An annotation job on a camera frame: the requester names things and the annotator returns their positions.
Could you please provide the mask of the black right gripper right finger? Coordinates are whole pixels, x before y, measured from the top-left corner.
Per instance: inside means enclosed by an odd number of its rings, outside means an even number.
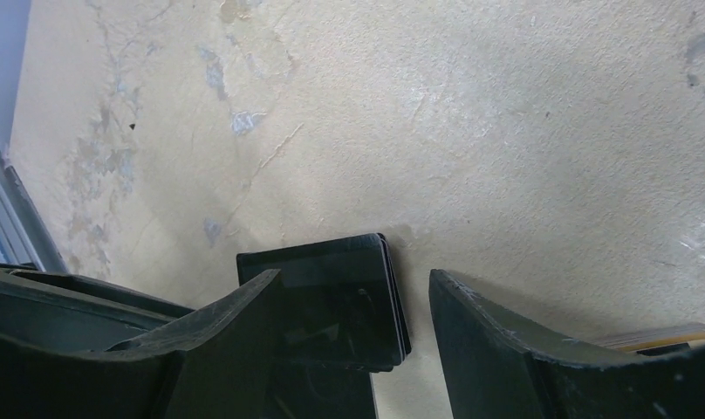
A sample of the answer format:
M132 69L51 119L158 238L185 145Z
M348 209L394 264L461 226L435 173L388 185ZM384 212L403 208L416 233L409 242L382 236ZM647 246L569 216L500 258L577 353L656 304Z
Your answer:
M593 345L444 270L428 295L456 418L705 418L705 345L655 357Z

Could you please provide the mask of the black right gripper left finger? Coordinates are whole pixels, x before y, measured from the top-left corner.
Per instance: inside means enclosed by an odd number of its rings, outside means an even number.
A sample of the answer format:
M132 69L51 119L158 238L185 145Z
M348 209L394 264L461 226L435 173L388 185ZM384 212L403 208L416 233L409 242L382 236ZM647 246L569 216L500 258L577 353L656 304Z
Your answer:
M277 270L105 351L0 334L0 418L258 418L277 344Z

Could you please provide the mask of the orange credit card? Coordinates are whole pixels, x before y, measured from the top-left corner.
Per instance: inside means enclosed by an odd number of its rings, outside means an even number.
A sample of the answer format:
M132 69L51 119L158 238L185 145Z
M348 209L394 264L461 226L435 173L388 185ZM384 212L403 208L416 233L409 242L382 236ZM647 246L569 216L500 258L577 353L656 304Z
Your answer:
M590 340L590 343L624 353L658 356L704 346L705 324L689 323L620 333Z

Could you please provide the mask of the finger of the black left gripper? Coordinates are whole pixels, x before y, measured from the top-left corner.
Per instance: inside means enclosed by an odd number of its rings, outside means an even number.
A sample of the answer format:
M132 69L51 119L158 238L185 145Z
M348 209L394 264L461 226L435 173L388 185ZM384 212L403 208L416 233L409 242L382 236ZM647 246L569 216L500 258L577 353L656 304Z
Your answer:
M0 264L0 334L44 349L105 351L191 312L102 280Z

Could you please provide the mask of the aluminium frame rail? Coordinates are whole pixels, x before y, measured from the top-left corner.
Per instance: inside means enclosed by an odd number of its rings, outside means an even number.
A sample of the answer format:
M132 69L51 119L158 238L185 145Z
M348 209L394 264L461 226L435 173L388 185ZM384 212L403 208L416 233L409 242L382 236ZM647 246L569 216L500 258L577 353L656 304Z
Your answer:
M16 170L0 153L0 264L67 272Z

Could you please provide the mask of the black credit card stack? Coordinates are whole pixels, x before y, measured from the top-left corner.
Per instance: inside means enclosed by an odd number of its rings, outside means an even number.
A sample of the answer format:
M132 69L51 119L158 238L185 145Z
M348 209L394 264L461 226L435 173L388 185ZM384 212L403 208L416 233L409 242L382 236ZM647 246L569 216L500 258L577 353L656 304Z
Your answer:
M373 374L412 344L385 236L369 233L236 256L241 285L279 270L279 346L264 418L375 418Z

